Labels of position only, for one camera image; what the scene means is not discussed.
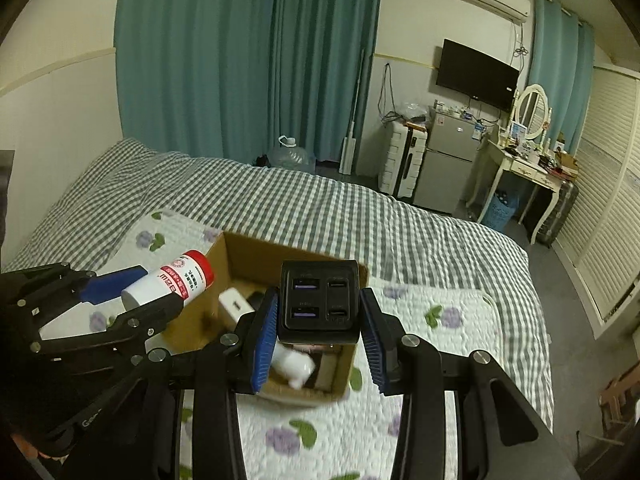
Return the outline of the white charger cube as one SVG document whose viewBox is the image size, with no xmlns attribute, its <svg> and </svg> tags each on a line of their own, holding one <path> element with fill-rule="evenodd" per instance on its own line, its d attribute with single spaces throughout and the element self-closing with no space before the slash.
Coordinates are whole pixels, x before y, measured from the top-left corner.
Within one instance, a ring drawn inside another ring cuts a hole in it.
<svg viewBox="0 0 640 480">
<path fill-rule="evenodd" d="M 227 330 L 234 330 L 243 315 L 252 313 L 254 307 L 234 287 L 230 287 L 218 295 L 219 317 Z"/>
</svg>

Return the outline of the white bottle red cap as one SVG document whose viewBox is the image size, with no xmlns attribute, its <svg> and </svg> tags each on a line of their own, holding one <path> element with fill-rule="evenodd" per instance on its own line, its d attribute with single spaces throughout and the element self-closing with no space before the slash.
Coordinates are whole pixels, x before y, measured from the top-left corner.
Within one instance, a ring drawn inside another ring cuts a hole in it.
<svg viewBox="0 0 640 480">
<path fill-rule="evenodd" d="M 120 298 L 127 311 L 168 294 L 178 295 L 186 306 L 205 292 L 214 278 L 214 270 L 206 255 L 189 250 L 126 287 Z"/>
</svg>

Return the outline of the white handheld device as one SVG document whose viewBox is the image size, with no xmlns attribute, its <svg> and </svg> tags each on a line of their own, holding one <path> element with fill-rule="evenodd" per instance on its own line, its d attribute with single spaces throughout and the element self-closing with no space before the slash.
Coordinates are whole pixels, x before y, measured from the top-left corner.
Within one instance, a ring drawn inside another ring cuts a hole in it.
<svg viewBox="0 0 640 480">
<path fill-rule="evenodd" d="M 271 367 L 296 390 L 303 388 L 316 369 L 316 364 L 306 352 L 300 352 L 277 342 L 273 348 Z"/>
</svg>

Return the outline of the black multi-port charger block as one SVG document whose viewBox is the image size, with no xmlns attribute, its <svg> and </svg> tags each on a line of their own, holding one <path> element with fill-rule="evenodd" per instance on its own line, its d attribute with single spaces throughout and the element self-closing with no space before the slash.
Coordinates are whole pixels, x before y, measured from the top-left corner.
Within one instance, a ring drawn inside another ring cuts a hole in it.
<svg viewBox="0 0 640 480">
<path fill-rule="evenodd" d="M 286 344 L 356 344 L 359 269 L 354 260 L 282 264 L 278 337 Z"/>
</svg>

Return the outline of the white floral quilt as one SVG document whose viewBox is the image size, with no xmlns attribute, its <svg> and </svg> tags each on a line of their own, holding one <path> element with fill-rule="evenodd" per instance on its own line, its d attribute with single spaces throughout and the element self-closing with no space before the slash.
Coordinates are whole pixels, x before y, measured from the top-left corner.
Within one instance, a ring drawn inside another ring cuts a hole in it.
<svg viewBox="0 0 640 480">
<path fill-rule="evenodd" d="M 303 249 L 204 226 L 182 214 L 154 212 L 138 220 L 96 267 L 154 271 L 190 249 L 202 252 L 213 285 L 188 304 L 151 347 L 181 353 L 204 347 L 232 328 L 235 315 L 257 307 L 281 281 L 286 260 Z M 438 350 L 467 356 L 503 355 L 495 300 L 476 288 L 441 289 L 367 278 L 380 307 L 409 333 Z M 245 467 L 252 479 L 386 479 L 395 454 L 401 400 L 372 384 L 363 346 L 276 350 L 277 362 L 256 396 L 238 401 Z"/>
</svg>

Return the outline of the white louvered wardrobe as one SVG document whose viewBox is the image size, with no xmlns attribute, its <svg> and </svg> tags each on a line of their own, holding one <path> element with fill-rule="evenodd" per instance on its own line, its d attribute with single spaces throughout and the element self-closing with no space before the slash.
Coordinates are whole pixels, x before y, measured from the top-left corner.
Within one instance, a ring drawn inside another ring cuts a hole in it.
<svg viewBox="0 0 640 480">
<path fill-rule="evenodd" d="M 594 68 L 575 157 L 578 195 L 553 243 L 594 339 L 639 324 L 639 74 Z"/>
</svg>

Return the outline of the grey checked bedsheet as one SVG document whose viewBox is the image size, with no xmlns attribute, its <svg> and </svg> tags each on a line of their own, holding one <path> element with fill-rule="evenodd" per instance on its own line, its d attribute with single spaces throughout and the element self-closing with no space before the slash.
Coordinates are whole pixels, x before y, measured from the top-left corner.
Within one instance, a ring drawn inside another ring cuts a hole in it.
<svg viewBox="0 0 640 480">
<path fill-rule="evenodd" d="M 354 259 L 384 281 L 484 290 L 501 316 L 504 369 L 542 420 L 552 422 L 547 327 L 527 252 L 487 226 L 360 185 L 229 159 L 157 153 L 126 139 L 89 165 L 6 268 L 67 262 L 99 269 L 140 218 L 164 210 L 267 242 Z"/>
</svg>

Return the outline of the clear water jug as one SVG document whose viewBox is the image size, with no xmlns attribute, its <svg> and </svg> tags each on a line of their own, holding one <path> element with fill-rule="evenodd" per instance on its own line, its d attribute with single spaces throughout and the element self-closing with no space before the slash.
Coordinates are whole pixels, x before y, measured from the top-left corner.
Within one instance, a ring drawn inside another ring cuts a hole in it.
<svg viewBox="0 0 640 480">
<path fill-rule="evenodd" d="M 279 136 L 278 145 L 267 158 L 270 167 L 314 173 L 314 155 L 301 148 L 292 136 Z"/>
</svg>

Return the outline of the blue laundry basket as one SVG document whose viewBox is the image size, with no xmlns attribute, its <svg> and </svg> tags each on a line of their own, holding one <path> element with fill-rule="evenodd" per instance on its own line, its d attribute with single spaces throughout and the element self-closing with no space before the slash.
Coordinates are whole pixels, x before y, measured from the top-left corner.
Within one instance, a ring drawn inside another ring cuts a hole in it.
<svg viewBox="0 0 640 480">
<path fill-rule="evenodd" d="M 518 209 L 518 194 L 497 190 L 491 197 L 482 223 L 489 229 L 502 232 Z"/>
</svg>

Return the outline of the dark suitcase under desk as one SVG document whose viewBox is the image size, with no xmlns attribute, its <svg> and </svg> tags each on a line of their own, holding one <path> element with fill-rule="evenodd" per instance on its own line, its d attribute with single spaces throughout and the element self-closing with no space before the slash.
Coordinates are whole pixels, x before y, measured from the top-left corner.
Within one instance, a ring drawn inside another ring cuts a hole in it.
<svg viewBox="0 0 640 480">
<path fill-rule="evenodd" d="M 552 245 L 572 211 L 578 195 L 579 188 L 575 182 L 564 181 L 562 183 L 558 201 L 537 233 L 536 241 L 538 243 L 546 247 Z"/>
</svg>

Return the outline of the teal curtain left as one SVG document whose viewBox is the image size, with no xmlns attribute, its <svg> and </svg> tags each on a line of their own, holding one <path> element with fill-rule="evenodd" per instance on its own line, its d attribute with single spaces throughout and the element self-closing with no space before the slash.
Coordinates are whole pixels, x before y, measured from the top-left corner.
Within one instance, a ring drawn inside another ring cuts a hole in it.
<svg viewBox="0 0 640 480">
<path fill-rule="evenodd" d="M 340 158 L 360 51 L 366 114 L 380 0 L 117 0 L 122 131 L 148 148 L 254 162 L 292 136 Z"/>
</svg>

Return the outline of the teal curtain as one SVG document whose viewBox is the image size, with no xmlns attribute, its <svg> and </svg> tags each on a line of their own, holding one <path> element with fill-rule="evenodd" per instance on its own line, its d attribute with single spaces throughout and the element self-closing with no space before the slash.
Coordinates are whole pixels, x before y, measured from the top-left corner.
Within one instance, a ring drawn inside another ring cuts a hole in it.
<svg viewBox="0 0 640 480">
<path fill-rule="evenodd" d="M 292 136 L 340 158 L 360 51 L 366 114 L 380 0 L 117 0 L 122 131 L 148 148 L 254 162 Z"/>
<path fill-rule="evenodd" d="M 594 64 L 594 31 L 559 0 L 535 0 L 533 56 L 528 82 L 546 92 L 552 118 L 548 138 L 577 151 L 587 113 Z"/>
</svg>

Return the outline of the white floor mop pole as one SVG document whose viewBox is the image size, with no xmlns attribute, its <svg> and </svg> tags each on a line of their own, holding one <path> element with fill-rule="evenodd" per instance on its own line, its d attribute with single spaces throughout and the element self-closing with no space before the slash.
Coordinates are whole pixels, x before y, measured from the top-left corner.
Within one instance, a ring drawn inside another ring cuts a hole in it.
<svg viewBox="0 0 640 480">
<path fill-rule="evenodd" d="M 357 72 L 357 77 L 355 81 L 354 93 L 352 94 L 352 107 L 350 108 L 348 129 L 342 143 L 341 161 L 340 161 L 340 168 L 338 168 L 338 172 L 343 176 L 350 176 L 352 174 L 352 162 L 354 161 L 355 148 L 356 148 L 356 138 L 355 138 L 356 115 L 358 110 L 365 54 L 366 54 L 365 50 L 360 51 L 358 72 Z"/>
</svg>

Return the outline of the white vanity desk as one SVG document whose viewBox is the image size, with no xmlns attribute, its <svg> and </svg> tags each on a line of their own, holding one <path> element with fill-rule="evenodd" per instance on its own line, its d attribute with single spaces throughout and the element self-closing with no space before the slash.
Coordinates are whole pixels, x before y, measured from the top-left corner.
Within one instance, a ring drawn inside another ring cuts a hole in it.
<svg viewBox="0 0 640 480">
<path fill-rule="evenodd" d="M 534 166 L 529 162 L 526 162 L 526 160 L 522 159 L 520 156 L 514 156 L 508 153 L 504 148 L 488 138 L 480 144 L 477 161 L 477 174 L 471 197 L 465 203 L 466 208 L 470 209 L 475 204 L 478 193 L 480 192 L 480 185 L 484 182 L 486 176 L 491 174 L 488 192 L 484 198 L 482 206 L 480 207 L 480 213 L 476 218 L 477 223 L 484 220 L 489 209 L 492 196 L 494 196 L 495 192 L 498 190 L 505 174 L 508 179 L 516 182 L 523 190 L 529 186 L 533 187 L 533 191 L 529 194 L 528 199 L 525 202 L 525 206 L 518 222 L 522 222 L 526 218 L 530 207 L 533 205 L 535 196 L 541 190 L 547 190 L 551 193 L 546 209 L 538 219 L 532 234 L 529 235 L 529 244 L 535 245 L 538 233 L 544 226 L 544 222 L 546 222 L 551 216 L 552 211 L 554 211 L 554 208 L 559 203 L 563 180 L 553 174 L 550 174 L 550 172 L 544 170 L 544 168 Z M 519 196 L 524 195 L 523 190 L 518 191 Z"/>
</svg>

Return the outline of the white suitcase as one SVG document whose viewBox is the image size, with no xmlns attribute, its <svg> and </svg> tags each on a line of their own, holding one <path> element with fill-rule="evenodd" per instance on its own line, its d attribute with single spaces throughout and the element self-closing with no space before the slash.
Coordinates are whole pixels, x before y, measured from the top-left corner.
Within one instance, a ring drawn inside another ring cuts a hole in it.
<svg viewBox="0 0 640 480">
<path fill-rule="evenodd" d="M 388 122 L 384 142 L 378 190 L 386 195 L 411 200 L 416 189 L 428 133 L 412 122 Z"/>
</svg>

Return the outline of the grey mini fridge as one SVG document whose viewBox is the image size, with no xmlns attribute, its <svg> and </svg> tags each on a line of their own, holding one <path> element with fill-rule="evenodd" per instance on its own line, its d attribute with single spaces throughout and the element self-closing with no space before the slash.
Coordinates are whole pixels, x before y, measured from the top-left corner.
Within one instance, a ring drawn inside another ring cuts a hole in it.
<svg viewBox="0 0 640 480">
<path fill-rule="evenodd" d="M 413 203 L 452 214 L 462 199 L 479 148 L 480 133 L 472 122 L 434 112 Z"/>
</svg>

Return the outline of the oval vanity mirror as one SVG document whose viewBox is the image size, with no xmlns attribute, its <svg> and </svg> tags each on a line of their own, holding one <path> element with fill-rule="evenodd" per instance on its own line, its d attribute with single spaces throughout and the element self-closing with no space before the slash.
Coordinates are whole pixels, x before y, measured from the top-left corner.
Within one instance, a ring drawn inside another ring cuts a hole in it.
<svg viewBox="0 0 640 480">
<path fill-rule="evenodd" d="M 510 115 L 511 134 L 524 140 L 536 140 L 549 125 L 551 107 L 540 84 L 530 84 L 516 95 Z"/>
</svg>

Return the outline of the teal curtain right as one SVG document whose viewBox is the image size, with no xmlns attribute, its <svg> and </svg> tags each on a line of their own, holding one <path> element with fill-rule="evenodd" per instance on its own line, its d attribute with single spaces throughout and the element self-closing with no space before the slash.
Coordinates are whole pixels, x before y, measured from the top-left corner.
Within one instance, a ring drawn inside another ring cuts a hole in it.
<svg viewBox="0 0 640 480">
<path fill-rule="evenodd" d="M 594 31 L 559 0 L 535 0 L 533 56 L 528 82 L 546 92 L 552 118 L 548 138 L 577 151 L 587 113 L 594 64 Z"/>
</svg>

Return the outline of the black wall television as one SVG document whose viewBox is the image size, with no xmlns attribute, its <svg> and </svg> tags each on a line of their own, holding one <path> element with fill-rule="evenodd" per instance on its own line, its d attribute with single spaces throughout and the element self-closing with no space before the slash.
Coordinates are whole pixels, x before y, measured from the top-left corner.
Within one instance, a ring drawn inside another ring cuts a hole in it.
<svg viewBox="0 0 640 480">
<path fill-rule="evenodd" d="M 511 109 L 520 72 L 492 56 L 445 39 L 436 84 L 497 110 Z"/>
</svg>

